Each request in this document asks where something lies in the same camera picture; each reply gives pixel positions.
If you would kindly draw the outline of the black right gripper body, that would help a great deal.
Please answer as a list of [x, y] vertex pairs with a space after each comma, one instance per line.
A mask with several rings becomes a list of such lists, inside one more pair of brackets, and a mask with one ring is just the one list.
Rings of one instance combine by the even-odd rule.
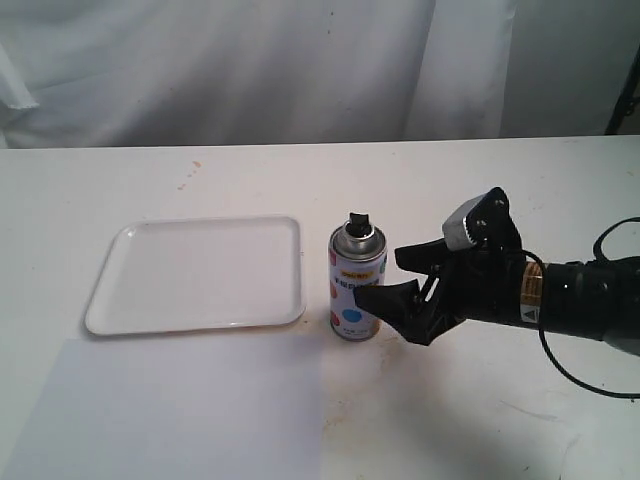
[[426, 275], [422, 293], [434, 306], [433, 341], [468, 318], [509, 324], [520, 317], [520, 287], [527, 264], [521, 236], [505, 191], [494, 187], [485, 194], [485, 241], [450, 251], [439, 273]]

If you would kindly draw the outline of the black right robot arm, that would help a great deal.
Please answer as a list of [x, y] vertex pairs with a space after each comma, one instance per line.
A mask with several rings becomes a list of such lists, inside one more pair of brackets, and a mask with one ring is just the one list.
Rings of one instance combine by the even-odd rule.
[[543, 329], [639, 351], [639, 260], [539, 266], [522, 247], [499, 187], [466, 201], [443, 223], [442, 238], [395, 250], [416, 280], [355, 289], [356, 305], [410, 343], [427, 346], [465, 320]]

